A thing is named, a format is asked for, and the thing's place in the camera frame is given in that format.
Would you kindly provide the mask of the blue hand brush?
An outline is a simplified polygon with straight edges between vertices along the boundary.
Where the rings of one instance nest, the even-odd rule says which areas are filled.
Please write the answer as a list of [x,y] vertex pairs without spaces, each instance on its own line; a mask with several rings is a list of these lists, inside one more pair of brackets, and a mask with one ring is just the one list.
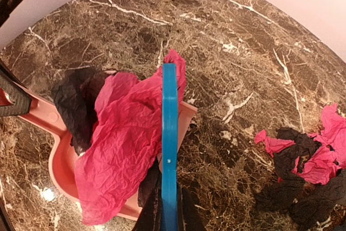
[[176,66],[164,64],[162,88],[162,219],[161,230],[178,230],[177,149],[178,93]]

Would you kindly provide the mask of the pink plastic dustpan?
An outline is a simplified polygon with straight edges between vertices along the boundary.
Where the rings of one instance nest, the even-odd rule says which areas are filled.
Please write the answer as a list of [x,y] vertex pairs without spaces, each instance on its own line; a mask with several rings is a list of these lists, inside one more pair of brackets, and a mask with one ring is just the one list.
[[22,87],[32,101],[28,114],[18,116],[23,120],[47,131],[54,138],[49,156],[49,174],[55,187],[67,198],[78,202],[75,183],[75,163],[77,155],[70,146],[71,134],[68,132],[60,114],[51,102]]

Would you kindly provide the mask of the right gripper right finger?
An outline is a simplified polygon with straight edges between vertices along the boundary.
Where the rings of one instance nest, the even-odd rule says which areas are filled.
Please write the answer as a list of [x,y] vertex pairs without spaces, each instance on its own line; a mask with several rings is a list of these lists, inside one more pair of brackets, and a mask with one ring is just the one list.
[[206,231],[190,192],[177,186],[177,213],[179,231]]

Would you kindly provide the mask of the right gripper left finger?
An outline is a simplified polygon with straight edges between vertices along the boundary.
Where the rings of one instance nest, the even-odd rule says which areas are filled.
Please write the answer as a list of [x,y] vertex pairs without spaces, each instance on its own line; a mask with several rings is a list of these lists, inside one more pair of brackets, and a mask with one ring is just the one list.
[[132,231],[160,231],[162,222],[161,184],[150,193]]

